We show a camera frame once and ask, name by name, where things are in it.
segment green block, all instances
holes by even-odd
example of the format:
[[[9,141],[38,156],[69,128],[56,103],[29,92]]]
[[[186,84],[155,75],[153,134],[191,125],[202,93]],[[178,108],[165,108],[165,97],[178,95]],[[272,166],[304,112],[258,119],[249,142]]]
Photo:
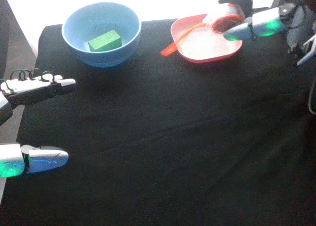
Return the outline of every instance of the green block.
[[[122,46],[122,39],[116,31],[111,30],[89,41],[90,51],[102,52]]]

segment gray floor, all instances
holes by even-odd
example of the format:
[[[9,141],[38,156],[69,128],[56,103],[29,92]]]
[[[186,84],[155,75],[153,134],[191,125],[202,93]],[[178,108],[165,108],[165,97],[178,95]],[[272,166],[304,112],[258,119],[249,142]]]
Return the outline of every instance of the gray floor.
[[[12,11],[9,9],[9,45],[4,79],[9,79],[10,74],[16,69],[32,69],[36,61],[20,26]],[[14,110],[13,116],[0,127],[0,143],[15,142],[19,130],[24,107],[19,106]],[[0,179],[0,202],[5,179]]]

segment pink tray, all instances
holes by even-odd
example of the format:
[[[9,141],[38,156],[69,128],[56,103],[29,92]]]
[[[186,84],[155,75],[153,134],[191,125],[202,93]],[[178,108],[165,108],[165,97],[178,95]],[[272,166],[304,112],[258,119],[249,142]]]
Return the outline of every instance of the pink tray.
[[[171,34],[176,42],[192,26],[201,23],[206,14],[178,19],[171,26]],[[199,27],[190,32],[177,45],[180,54],[193,63],[205,63],[228,58],[234,55],[242,45],[242,41],[230,42],[222,34],[206,31]]]

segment blue bowl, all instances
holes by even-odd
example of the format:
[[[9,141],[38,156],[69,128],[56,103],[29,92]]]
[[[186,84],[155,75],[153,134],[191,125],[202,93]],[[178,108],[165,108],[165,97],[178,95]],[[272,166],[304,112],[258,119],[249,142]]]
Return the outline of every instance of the blue bowl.
[[[136,13],[118,3],[100,2],[80,8],[62,26],[62,36],[75,56],[82,62],[100,68],[126,61],[136,50],[141,21]],[[115,30],[122,46],[104,52],[90,51],[88,41]]]

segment table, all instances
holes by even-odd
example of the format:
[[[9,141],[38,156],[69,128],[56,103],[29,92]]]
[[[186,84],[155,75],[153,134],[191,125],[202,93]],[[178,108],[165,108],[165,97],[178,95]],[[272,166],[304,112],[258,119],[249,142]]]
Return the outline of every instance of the table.
[[[149,21],[208,13],[218,0],[8,0],[36,56],[45,26],[61,24],[80,7],[101,1],[125,4],[134,9],[142,21]],[[254,7],[270,7],[272,2],[254,0]]]

